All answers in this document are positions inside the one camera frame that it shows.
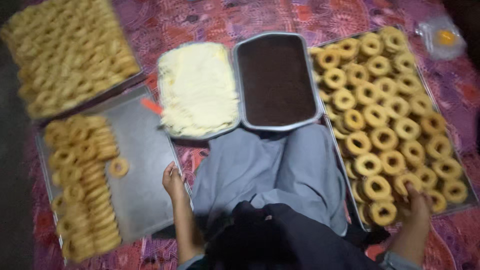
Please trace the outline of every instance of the white cream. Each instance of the white cream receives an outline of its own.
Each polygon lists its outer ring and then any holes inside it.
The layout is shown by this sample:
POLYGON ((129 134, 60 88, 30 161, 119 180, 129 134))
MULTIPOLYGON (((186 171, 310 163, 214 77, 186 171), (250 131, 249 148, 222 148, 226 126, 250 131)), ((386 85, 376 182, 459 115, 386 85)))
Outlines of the white cream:
POLYGON ((233 125, 238 95, 228 51, 206 42, 181 46, 158 62, 162 123, 176 135, 200 136, 233 125))

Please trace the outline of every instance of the aluminum tray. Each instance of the aluminum tray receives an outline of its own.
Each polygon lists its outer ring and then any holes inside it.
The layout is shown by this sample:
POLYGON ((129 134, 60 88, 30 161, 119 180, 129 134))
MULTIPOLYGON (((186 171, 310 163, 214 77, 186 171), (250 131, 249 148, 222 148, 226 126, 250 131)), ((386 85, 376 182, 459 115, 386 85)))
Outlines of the aluminum tray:
MULTIPOLYGON (((189 44, 195 44, 195 43, 206 43, 206 42, 197 42, 197 41, 192 41, 192 42, 186 42, 186 43, 183 43, 183 44, 180 44, 178 48, 181 48, 182 46, 187 46, 189 44)), ((160 55, 160 57, 157 59, 156 61, 156 68, 157 68, 157 73, 158 73, 158 62, 160 61, 160 59, 163 57, 164 54, 166 54, 167 52, 169 51, 166 51, 164 53, 162 53, 162 55, 160 55)), ((228 57, 228 60, 230 62, 230 67, 232 68, 232 72, 234 72, 234 66, 232 64, 232 56, 231 54, 229 54, 229 57, 228 57)), ((157 87, 160 87, 160 75, 157 76, 157 87)), ((235 80, 235 91, 237 92, 238 95, 240 95, 239 93, 239 86, 238 86, 238 81, 235 80)), ((163 103, 162 103, 162 91, 161 89, 159 89, 159 93, 160 93, 160 98, 158 99, 158 102, 159 104, 163 106, 163 103)), ((230 127, 227 127, 227 128, 224 128, 222 130, 219 130, 217 132, 210 132, 210 133, 207 133, 205 135, 202 135, 202 136, 190 136, 190 135, 178 135, 178 134, 175 134, 175 133, 172 133, 168 127, 165 127, 165 129, 168 131, 168 134, 170 135, 171 138, 173 139, 181 139, 181 140, 192 140, 192 141, 206 141, 206 140, 210 140, 210 139, 213 139, 213 138, 216 138, 220 135, 223 135, 225 133, 228 133, 234 129, 236 129, 239 125, 240 125, 240 110, 241 110, 241 105, 240 105, 240 101, 238 103, 238 111, 239 111, 239 115, 234 119, 234 122, 233 122, 233 125, 230 126, 230 127)))
MULTIPOLYGON (((401 30, 404 34, 405 34, 405 30, 403 29, 403 27, 401 25, 393 25, 393 27, 401 30)), ((360 33, 356 33, 356 34, 353 34, 353 35, 350 35, 350 36, 346 36, 346 37, 341 37, 341 38, 337 38, 337 39, 334 39, 334 40, 330 40, 330 41, 327 41, 327 42, 323 42, 323 43, 320 43, 318 45, 315 45, 313 47, 323 47, 323 46, 326 46, 328 44, 331 44, 331 43, 335 43, 335 42, 338 42, 340 40, 343 40, 343 39, 346 39, 346 38, 350 38, 350 37, 359 37, 361 36, 362 34, 365 34, 365 33, 368 33, 368 32, 376 32, 380 29, 384 28, 383 27, 378 27, 378 28, 374 28, 374 29, 371 29, 371 30, 367 30, 367 31, 364 31, 364 32, 360 32, 360 33)), ((411 46, 410 46, 410 43, 407 42, 407 45, 408 45, 408 50, 410 52, 412 52, 412 49, 411 49, 411 46)), ((436 112, 442 114, 442 112, 438 109, 438 105, 437 105, 437 102, 435 101, 435 98, 432 94, 432 91, 430 90, 430 87, 428 86, 428 83, 427 81, 425 80, 424 76, 423 76, 423 73, 421 72, 421 70, 418 68, 418 66, 415 64, 415 68, 417 70, 417 74, 423 84, 423 87, 425 88, 425 91, 427 92, 427 95, 430 97, 430 100, 432 101, 432 104, 433 104, 433 108, 436 112)), ((333 133, 333 127, 332 127, 332 124, 330 122, 330 119, 328 118, 328 116, 326 117, 326 121, 327 121, 327 125, 328 127, 330 128, 330 133, 332 134, 332 137, 334 138, 334 141, 335 141, 335 147, 336 147, 336 152, 337 154, 340 156, 340 149, 338 147, 338 143, 335 139, 335 135, 333 133)), ((447 134, 447 137, 448 139, 450 140, 450 144, 452 144, 454 146, 454 144, 452 143, 452 137, 451 137, 451 134, 449 132, 449 130, 447 129, 446 130, 446 134, 447 134)), ((455 213, 455 212, 458 212, 458 211, 461 211, 461 210, 464 210, 464 209, 468 209, 470 207, 474 207, 474 206, 477 206, 479 204, 479 199, 477 197, 477 194, 475 193, 473 187, 472 187, 472 183, 471 183, 471 180, 470 178, 467 176, 466 174, 466 171, 465 171, 465 167, 463 166, 462 164, 462 160, 460 159, 460 156, 457 152, 457 150, 454 148, 454 153, 455 153, 455 159, 462 165, 462 168, 463 168, 463 175, 461 177, 461 180, 466 184, 467 188, 468 188, 468 197, 467 199, 461 203, 461 204, 452 204, 452 203, 449 203, 447 205, 447 208, 444 212, 442 213, 438 213, 438 214, 434 214, 434 216, 443 216, 443 215, 448 215, 448 214, 451 214, 451 213, 455 213)), ((341 163, 341 167, 342 167, 342 171, 343 171, 343 174, 345 176, 345 179, 346 179, 346 184, 347 184, 347 187, 348 187, 348 198, 349 198, 349 204, 351 204, 352 206, 352 210, 355 211, 355 216, 356 216, 356 220, 359 221, 359 225, 360 227, 365 230, 365 231, 369 231, 370 228, 368 226, 365 226, 365 224, 363 224, 361 221, 360 221, 360 216, 359 216, 359 213, 358 213, 358 208, 357 208, 357 203, 355 202, 355 200, 353 199, 353 196, 352 196, 352 189, 351 189, 351 186, 350 186, 350 181, 348 180, 348 177, 347 177, 347 171, 345 170, 345 165, 343 163, 343 160, 342 159, 339 159, 339 162, 341 163)))
MULTIPOLYGON (((168 134, 158 128, 158 115, 140 104, 142 98, 151 98, 146 86, 83 112, 85 115, 102 115, 108 118, 117 138, 120 155, 130 163, 127 175, 121 179, 110 177, 107 173, 112 193, 111 202, 123 244, 173 224, 172 204, 163 188, 162 175, 172 160, 181 172, 168 134)), ((36 145, 51 202, 61 190, 51 182, 52 172, 48 167, 50 150, 44 143, 43 130, 37 133, 36 145)), ((187 184, 185 189, 191 195, 187 184)), ((56 224, 59 217, 56 213, 53 216, 56 224)))
MULTIPOLYGON (((112 8, 113 8, 113 13, 115 14, 115 17, 116 17, 116 19, 117 19, 117 21, 118 21, 118 23, 120 24, 120 27, 121 27, 120 19, 119 19, 117 13, 115 12, 115 8, 114 7, 112 7, 112 8)), ((103 101, 105 101, 105 100, 107 100, 111 97, 114 97, 114 96, 117 96, 117 95, 121 94, 125 89, 127 89, 127 88, 129 88, 129 87, 131 87, 135 84, 138 84, 145 79, 144 69, 143 69, 142 65, 140 64, 140 61, 138 60, 138 56, 132 50, 132 43, 127 38, 127 35, 126 35, 123 27, 122 27, 122 32, 123 32, 124 39, 127 41, 130 52, 132 52, 132 55, 135 58, 135 62, 137 63, 138 67, 140 67, 140 72, 132 75, 131 77, 125 79, 124 81, 122 81, 119 84, 116 84, 114 86, 111 86, 110 88, 105 89, 105 91, 99 93, 98 95, 80 102, 77 106, 75 106, 71 109, 62 111, 59 114, 54 115, 54 116, 32 119, 32 123, 34 125, 45 126, 48 122, 50 122, 52 120, 66 118, 68 116, 80 113, 87 108, 90 108, 90 107, 92 107, 92 106, 94 106, 94 105, 96 105, 100 102, 103 102, 103 101)))
POLYGON ((324 108, 323 103, 320 101, 320 96, 319 96, 318 91, 317 91, 316 83, 314 82, 314 80, 312 78, 313 66, 312 66, 312 62, 310 61, 309 56, 308 56, 307 43, 306 43, 305 39, 300 34, 286 33, 286 32, 265 32, 265 33, 261 33, 259 35, 256 35, 254 37, 251 37, 249 39, 246 39, 242 42, 237 43, 235 45, 235 47, 233 48, 233 62, 235 64, 235 76, 236 76, 236 80, 237 80, 237 84, 238 84, 238 89, 239 89, 239 92, 240 92, 240 101, 241 101, 241 104, 242 104, 242 107, 241 107, 241 110, 240 110, 241 121, 247 128, 253 129, 253 130, 268 130, 268 131, 277 131, 277 132, 289 131, 289 130, 293 130, 293 129, 296 129, 298 127, 313 123, 313 122, 317 121, 325 113, 325 108, 324 108), (245 44, 245 43, 251 42, 255 39, 266 37, 266 36, 294 36, 294 37, 298 37, 301 40, 302 45, 303 45, 303 55, 305 57, 305 62, 307 63, 307 69, 308 69, 309 78, 310 78, 310 85, 312 87, 313 97, 315 98, 316 113, 312 118, 301 121, 301 122, 298 122, 298 123, 293 123, 293 124, 284 125, 284 126, 257 126, 257 125, 253 125, 253 124, 248 122, 247 115, 246 115, 246 109, 245 109, 245 96, 244 96, 244 93, 243 93, 243 84, 242 84, 242 80, 241 80, 240 67, 239 67, 239 63, 238 63, 238 49, 242 44, 245 44))

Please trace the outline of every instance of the person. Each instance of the person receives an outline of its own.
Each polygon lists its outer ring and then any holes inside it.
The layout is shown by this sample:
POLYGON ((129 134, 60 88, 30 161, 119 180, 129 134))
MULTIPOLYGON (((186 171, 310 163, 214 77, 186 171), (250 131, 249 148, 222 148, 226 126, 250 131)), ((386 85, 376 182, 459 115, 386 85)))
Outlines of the person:
POLYGON ((324 126, 269 138, 238 128, 209 146, 194 211, 175 163, 164 171, 178 269, 421 269, 432 201, 410 184, 402 229, 379 263, 342 238, 345 183, 324 126))

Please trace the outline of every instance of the sleeve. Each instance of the sleeve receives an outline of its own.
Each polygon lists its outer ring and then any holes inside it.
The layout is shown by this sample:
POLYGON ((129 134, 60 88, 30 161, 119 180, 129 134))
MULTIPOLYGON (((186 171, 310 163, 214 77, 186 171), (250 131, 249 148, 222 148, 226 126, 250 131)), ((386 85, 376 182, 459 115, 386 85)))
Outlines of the sleeve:
POLYGON ((417 265, 395 252, 387 251, 383 254, 383 260, 380 267, 384 270, 421 270, 421 266, 417 265))
POLYGON ((188 261, 180 264, 179 266, 177 266, 177 270, 187 270, 187 269, 190 269, 190 270, 195 270, 195 269, 204 269, 202 267, 203 263, 197 263, 201 260, 203 260, 205 257, 205 254, 201 254, 201 255, 197 255, 191 259, 189 259, 188 261))

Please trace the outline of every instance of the hand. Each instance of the hand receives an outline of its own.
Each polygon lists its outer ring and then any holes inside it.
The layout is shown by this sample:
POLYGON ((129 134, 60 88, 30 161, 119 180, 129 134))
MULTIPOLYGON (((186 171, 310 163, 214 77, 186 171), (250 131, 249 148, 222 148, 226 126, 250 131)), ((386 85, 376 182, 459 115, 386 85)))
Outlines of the hand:
POLYGON ((419 193, 411 183, 405 185, 408 191, 408 204, 402 208, 407 223, 430 227, 432 215, 432 198, 426 193, 419 193))
POLYGON ((172 202, 188 197, 183 180, 179 174, 179 169, 173 161, 163 171, 162 184, 168 195, 170 195, 172 202))

